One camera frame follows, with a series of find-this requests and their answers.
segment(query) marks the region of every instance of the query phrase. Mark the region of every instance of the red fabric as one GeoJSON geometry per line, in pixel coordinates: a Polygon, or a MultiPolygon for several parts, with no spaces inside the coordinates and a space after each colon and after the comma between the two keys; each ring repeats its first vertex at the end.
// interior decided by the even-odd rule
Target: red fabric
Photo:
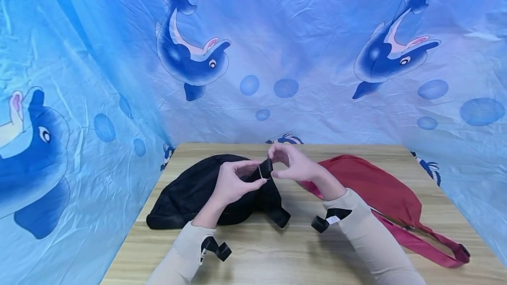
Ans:
{"type": "MultiPolygon", "coordinates": [[[[372,211],[393,234],[398,243],[417,254],[446,268],[460,267],[470,262],[470,254],[463,245],[457,244],[432,231],[421,222],[421,202],[402,182],[370,162],[353,155],[340,155],[326,161],[319,162],[345,187],[357,192],[361,198],[376,211],[403,223],[404,228],[384,218],[376,211],[372,211]],[[417,228],[433,236],[438,242],[453,251],[449,256],[428,242],[409,232],[407,229],[417,228]]],[[[322,195],[312,182],[301,182],[303,188],[322,199],[322,195]]]]}

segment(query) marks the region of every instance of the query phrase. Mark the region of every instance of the cartoon dolphin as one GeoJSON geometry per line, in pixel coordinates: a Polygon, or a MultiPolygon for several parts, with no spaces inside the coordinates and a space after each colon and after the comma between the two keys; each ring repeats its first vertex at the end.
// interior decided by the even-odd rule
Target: cartoon dolphin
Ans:
{"type": "Polygon", "coordinates": [[[171,159],[171,156],[173,156],[174,151],[176,151],[176,149],[164,143],[164,163],[160,165],[160,171],[163,171],[166,168],[167,164],[169,164],[169,160],[171,159]]]}
{"type": "Polygon", "coordinates": [[[404,8],[389,23],[381,23],[361,49],[354,62],[356,77],[363,82],[357,86],[353,99],[373,94],[384,82],[409,73],[426,62],[427,51],[440,45],[438,40],[423,36],[407,45],[396,41],[403,18],[412,12],[420,14],[428,5],[426,0],[404,0],[404,8]]]}
{"type": "Polygon", "coordinates": [[[275,141],[268,140],[266,141],[267,144],[273,144],[273,143],[281,143],[281,144],[303,144],[303,141],[301,141],[300,138],[297,136],[294,136],[292,134],[284,134],[281,136],[281,138],[276,139],[275,141]]]}
{"type": "Polygon", "coordinates": [[[417,162],[419,162],[419,165],[422,166],[422,168],[428,173],[428,175],[430,175],[430,177],[433,179],[433,181],[435,183],[437,183],[438,186],[440,186],[441,177],[440,177],[440,173],[438,172],[438,169],[440,169],[440,168],[438,167],[437,162],[426,162],[426,161],[424,161],[424,159],[421,159],[420,157],[418,157],[417,154],[415,154],[415,152],[410,152],[410,153],[417,160],[417,162]]]}
{"type": "Polygon", "coordinates": [[[185,41],[178,31],[178,12],[193,14],[197,6],[188,0],[164,0],[168,6],[162,25],[157,22],[157,54],[166,71],[184,82],[187,101],[201,98],[206,85],[219,79],[229,67],[225,49],[231,45],[228,40],[213,38],[204,47],[197,47],[185,41]]]}
{"type": "Polygon", "coordinates": [[[37,89],[29,104],[33,134],[29,147],[10,158],[0,157],[0,218],[14,221],[35,238],[48,236],[69,202],[67,170],[69,126],[53,109],[44,106],[37,89]]]}
{"type": "Polygon", "coordinates": [[[0,148],[6,146],[23,133],[23,93],[15,91],[9,100],[11,121],[0,125],[0,148]]]}

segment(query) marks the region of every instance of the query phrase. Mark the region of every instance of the beige sleeve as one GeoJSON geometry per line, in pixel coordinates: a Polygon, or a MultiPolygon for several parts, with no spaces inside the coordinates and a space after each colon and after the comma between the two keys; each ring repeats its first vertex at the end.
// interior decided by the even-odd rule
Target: beige sleeve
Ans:
{"type": "Polygon", "coordinates": [[[201,245],[215,229],[195,227],[188,222],[157,266],[146,285],[188,285],[201,266],[201,245]]]}
{"type": "Polygon", "coordinates": [[[344,208],[351,214],[337,223],[379,285],[426,285],[393,235],[370,207],[347,188],[347,193],[324,208],[344,208]]]}

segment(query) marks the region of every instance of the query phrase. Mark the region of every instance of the person's left hand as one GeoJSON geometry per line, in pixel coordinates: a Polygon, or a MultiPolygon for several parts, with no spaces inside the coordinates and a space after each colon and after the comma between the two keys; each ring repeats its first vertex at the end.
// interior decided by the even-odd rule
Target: person's left hand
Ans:
{"type": "Polygon", "coordinates": [[[267,179],[257,179],[253,183],[247,183],[240,179],[242,176],[252,174],[259,164],[258,161],[225,162],[222,164],[211,198],[226,206],[238,201],[244,194],[261,188],[266,184],[267,179]]]}

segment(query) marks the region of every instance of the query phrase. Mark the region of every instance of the dolphin print fabric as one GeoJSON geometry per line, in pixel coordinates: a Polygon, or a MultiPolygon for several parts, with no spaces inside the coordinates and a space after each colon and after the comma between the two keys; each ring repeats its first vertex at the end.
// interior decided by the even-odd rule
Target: dolphin print fabric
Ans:
{"type": "Polygon", "coordinates": [[[0,0],[0,278],[99,284],[182,142],[403,145],[507,265],[506,6],[0,0]]]}

